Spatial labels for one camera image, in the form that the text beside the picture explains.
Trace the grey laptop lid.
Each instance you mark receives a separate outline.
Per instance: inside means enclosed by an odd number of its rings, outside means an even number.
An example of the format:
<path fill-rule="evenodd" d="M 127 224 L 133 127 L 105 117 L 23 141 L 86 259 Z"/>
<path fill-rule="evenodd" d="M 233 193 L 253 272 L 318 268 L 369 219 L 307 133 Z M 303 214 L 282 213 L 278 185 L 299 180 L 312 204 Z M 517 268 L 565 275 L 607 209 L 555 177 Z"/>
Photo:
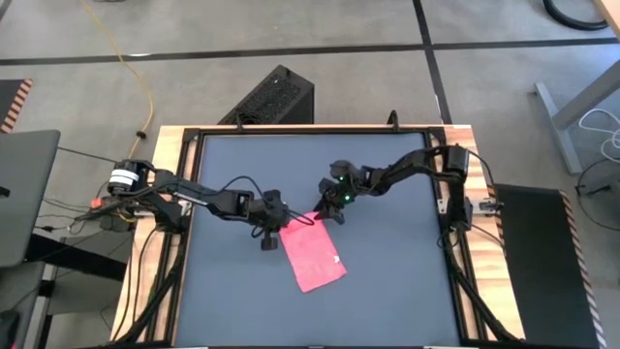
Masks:
<path fill-rule="evenodd" d="M 0 134 L 0 268 L 25 257 L 59 139 L 57 130 Z"/>

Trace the wooden desk corner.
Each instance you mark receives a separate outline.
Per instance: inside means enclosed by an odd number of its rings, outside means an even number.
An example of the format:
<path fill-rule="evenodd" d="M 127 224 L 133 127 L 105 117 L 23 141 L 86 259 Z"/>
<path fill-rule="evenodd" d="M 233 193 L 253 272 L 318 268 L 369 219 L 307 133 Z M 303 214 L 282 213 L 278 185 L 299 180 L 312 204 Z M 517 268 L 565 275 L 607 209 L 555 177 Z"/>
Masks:
<path fill-rule="evenodd" d="M 620 0 L 595 0 L 606 23 L 620 39 Z"/>

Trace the black perforated computer tower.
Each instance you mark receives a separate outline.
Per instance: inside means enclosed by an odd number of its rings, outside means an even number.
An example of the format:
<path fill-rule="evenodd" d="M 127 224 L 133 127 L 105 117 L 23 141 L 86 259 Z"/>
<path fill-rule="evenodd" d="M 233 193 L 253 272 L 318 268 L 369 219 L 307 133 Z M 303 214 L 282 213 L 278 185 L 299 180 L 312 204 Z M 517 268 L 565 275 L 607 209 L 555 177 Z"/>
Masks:
<path fill-rule="evenodd" d="M 219 125 L 236 125 L 238 114 L 243 125 L 313 124 L 315 85 L 278 65 L 219 121 Z"/>

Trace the black desk base bar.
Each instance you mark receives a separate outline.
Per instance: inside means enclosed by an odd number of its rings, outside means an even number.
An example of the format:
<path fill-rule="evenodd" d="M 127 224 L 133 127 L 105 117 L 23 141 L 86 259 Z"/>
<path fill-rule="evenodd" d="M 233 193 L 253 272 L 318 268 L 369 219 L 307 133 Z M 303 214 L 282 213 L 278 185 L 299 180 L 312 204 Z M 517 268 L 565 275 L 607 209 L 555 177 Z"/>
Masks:
<path fill-rule="evenodd" d="M 80 271 L 106 279 L 122 281 L 127 264 L 110 257 L 78 248 L 95 235 L 67 244 L 52 238 L 32 235 L 25 252 L 25 262 L 44 262 L 59 268 Z"/>

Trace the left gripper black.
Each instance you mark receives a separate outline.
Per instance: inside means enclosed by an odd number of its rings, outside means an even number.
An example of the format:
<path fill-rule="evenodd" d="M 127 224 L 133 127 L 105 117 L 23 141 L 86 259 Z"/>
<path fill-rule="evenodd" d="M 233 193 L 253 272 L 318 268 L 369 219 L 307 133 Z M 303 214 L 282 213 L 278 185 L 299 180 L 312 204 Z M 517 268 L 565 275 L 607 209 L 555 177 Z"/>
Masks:
<path fill-rule="evenodd" d="M 274 250 L 278 247 L 278 239 L 272 234 L 278 233 L 282 227 L 295 228 L 296 220 L 301 219 L 301 213 L 289 211 L 289 207 L 282 201 L 279 190 L 268 190 L 263 196 L 251 202 L 252 238 L 261 239 L 261 250 Z"/>

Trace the large black striped-edge mat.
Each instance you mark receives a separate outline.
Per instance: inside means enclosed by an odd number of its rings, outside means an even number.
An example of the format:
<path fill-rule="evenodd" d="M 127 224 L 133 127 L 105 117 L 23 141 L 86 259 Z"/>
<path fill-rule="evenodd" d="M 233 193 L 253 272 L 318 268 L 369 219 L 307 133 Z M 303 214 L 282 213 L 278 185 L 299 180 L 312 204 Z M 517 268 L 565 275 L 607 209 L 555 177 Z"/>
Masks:
<path fill-rule="evenodd" d="M 608 349 L 573 210 L 560 190 L 499 184 L 507 250 L 525 344 Z"/>

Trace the red towel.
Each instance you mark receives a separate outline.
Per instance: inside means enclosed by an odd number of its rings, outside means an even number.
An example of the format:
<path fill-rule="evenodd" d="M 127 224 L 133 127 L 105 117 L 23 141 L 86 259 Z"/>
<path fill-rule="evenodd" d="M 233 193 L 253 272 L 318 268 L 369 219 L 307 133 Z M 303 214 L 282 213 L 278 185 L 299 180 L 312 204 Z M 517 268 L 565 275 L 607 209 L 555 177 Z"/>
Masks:
<path fill-rule="evenodd" d="M 279 237 L 302 293 L 326 286 L 347 274 L 340 254 L 315 212 L 304 213 L 295 228 L 282 228 Z"/>

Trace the grey flat panel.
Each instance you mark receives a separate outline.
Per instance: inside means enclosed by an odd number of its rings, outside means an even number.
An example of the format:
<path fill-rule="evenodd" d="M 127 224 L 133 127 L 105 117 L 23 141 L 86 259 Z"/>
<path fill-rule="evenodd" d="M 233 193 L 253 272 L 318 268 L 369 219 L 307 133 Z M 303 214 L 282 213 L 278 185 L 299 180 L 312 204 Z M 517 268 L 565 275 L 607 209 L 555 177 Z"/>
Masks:
<path fill-rule="evenodd" d="M 0 268 L 0 312 L 14 310 L 18 313 L 17 337 L 23 338 L 28 332 L 44 271 L 43 262 Z"/>

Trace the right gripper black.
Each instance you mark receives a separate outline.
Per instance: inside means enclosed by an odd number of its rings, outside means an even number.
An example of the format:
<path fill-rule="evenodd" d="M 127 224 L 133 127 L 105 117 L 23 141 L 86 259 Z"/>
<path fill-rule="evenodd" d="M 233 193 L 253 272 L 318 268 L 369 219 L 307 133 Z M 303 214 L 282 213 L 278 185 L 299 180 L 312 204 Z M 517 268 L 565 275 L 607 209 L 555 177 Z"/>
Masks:
<path fill-rule="evenodd" d="M 345 206 L 352 203 L 360 191 L 360 185 L 366 180 L 366 170 L 356 167 L 347 160 L 336 160 L 329 165 L 330 178 L 322 178 L 319 182 L 321 198 L 315 205 L 315 220 L 332 218 L 334 206 Z M 340 207 L 333 210 L 333 220 L 338 225 L 345 223 Z"/>

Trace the small black striped-edge mat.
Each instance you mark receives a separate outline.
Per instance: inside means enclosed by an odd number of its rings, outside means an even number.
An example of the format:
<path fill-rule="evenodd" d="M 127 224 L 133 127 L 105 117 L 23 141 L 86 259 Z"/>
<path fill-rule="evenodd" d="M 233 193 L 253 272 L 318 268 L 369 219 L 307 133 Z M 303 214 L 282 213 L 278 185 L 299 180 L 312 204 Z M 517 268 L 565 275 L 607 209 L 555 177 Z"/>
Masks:
<path fill-rule="evenodd" d="M 32 86 L 31 79 L 0 79 L 0 134 L 13 132 Z"/>

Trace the grey desk frame leg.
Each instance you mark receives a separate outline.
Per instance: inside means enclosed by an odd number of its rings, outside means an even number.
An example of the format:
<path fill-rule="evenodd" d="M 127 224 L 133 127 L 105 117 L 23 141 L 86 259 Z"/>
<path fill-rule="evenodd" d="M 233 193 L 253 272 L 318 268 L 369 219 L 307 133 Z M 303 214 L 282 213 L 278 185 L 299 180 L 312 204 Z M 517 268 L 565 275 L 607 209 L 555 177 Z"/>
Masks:
<path fill-rule="evenodd" d="M 534 84 L 534 93 L 544 106 L 546 119 L 550 123 L 552 138 L 562 155 L 569 174 L 577 175 L 582 172 L 582 166 L 571 139 L 569 128 L 585 113 L 592 110 L 618 89 L 620 89 L 620 60 L 606 69 L 562 108 L 556 106 L 542 82 Z"/>

